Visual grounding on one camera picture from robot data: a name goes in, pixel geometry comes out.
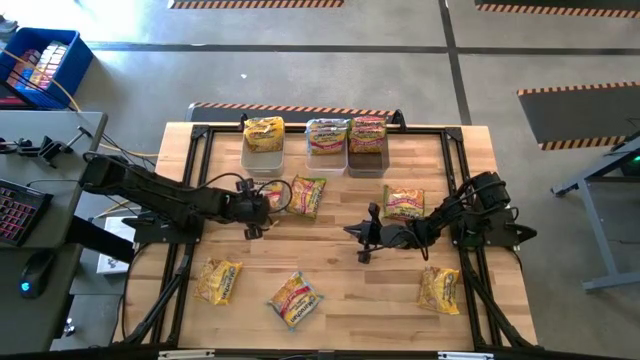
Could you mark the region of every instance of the gray floor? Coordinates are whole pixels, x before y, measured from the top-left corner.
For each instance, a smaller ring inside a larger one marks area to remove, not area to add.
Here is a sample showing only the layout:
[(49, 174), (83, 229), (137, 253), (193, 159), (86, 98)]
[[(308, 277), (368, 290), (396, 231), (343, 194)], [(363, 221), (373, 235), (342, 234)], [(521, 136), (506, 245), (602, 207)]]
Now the gray floor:
[[(155, 0), (66, 0), (56, 11), (9, 5), (23, 25), (75, 28), (87, 41), (181, 44), (444, 46), (436, 0), (347, 0), (340, 9), (167, 10)], [(638, 47), (640, 20), (477, 12), (449, 0), (458, 46)], [(413, 124), (459, 124), (445, 54), (219, 53), (96, 51), (77, 92), (85, 110), (110, 116), (107, 132), (122, 146), (158, 150), (164, 124), (184, 119), (195, 101), (401, 108)], [(637, 358), (640, 285), (585, 294), (580, 281), (604, 265), (577, 194), (555, 199), (549, 187), (581, 170), (603, 149), (542, 152), (515, 96), (520, 88), (637, 80), (634, 56), (461, 56), (476, 125), (490, 127), (501, 175), (521, 222), (539, 231), (521, 257), (538, 340), (555, 350)], [(92, 216), (108, 200), (84, 196)], [(615, 246), (638, 268), (640, 246)], [(78, 334), (55, 348), (103, 345), (113, 329), (120, 279), (91, 274), (85, 254), (74, 291)]]

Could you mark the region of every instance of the wooden tabletop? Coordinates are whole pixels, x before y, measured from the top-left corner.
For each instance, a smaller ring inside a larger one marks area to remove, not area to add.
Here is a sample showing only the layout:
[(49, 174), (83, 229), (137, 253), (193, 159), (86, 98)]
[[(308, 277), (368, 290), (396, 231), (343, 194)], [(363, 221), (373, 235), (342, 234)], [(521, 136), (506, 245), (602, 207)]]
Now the wooden tabletop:
[[(168, 123), (156, 171), (180, 181), (193, 123)], [(489, 130), (462, 127), (472, 175), (495, 171)], [(241, 134), (217, 134), (208, 178), (237, 172)], [(285, 214), (264, 239), (244, 239), (243, 225), (208, 222), (196, 247), (180, 334), (181, 348), (334, 349), (334, 350), (471, 350), (472, 341), (463, 285), (457, 288), (460, 315), (444, 315), (416, 305), (419, 279), (426, 263), (416, 250), (389, 249), (373, 253), (371, 263), (360, 264), (354, 237), (342, 230), (368, 218), (370, 201), (382, 202), (384, 184), (422, 188), (427, 207), (448, 195), (440, 140), (430, 135), (390, 135), (391, 167), (384, 179), (355, 179), (345, 174), (328, 178), (318, 218), (313, 221)], [(287, 134), (285, 172), (291, 181), (307, 174), (303, 134)], [(459, 166), (454, 161), (457, 183)], [(193, 179), (197, 179), (198, 163)], [(235, 179), (214, 185), (234, 189)], [(130, 333), (158, 297), (167, 246), (151, 245), (136, 260), (126, 302), (126, 328)], [(487, 260), (496, 302), (529, 341), (536, 342), (522, 274), (513, 254), (487, 248)], [(429, 248), (431, 266), (460, 268), (457, 251), (444, 232)], [(193, 288), (204, 261), (229, 259), (244, 267), (228, 306), (214, 306), (193, 298)], [(302, 271), (324, 300), (294, 332), (266, 305), (291, 276)], [(489, 339), (485, 308), (478, 299), (481, 325)], [(163, 337), (170, 327), (169, 304)], [(120, 338), (116, 332), (115, 340)]]

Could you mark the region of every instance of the blue plastic bin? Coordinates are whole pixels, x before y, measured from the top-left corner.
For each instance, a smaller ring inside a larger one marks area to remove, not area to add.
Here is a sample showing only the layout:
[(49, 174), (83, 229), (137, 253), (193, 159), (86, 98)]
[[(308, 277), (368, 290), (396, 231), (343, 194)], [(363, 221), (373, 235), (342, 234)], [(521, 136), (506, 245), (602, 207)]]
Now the blue plastic bin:
[[(58, 41), (68, 45), (67, 52), (62, 57), (60, 66), (53, 74), (53, 78), (64, 87), (69, 94), (75, 94), (80, 81), (93, 60), (93, 53), (87, 44), (80, 39), (80, 33), (73, 30), (50, 30), (37, 28), (22, 28), (11, 38), (7, 51), (21, 57), (28, 49), (38, 50), (40, 53), (49, 46), (52, 41)], [(16, 60), (5, 53), (0, 55), (0, 79), (7, 80)], [(20, 89), (20, 93), (26, 96), (39, 107), (64, 109), (69, 105), (69, 98), (54, 83), (49, 84), (46, 91), (54, 98), (61, 100), (62, 104), (38, 90), (31, 88)]]

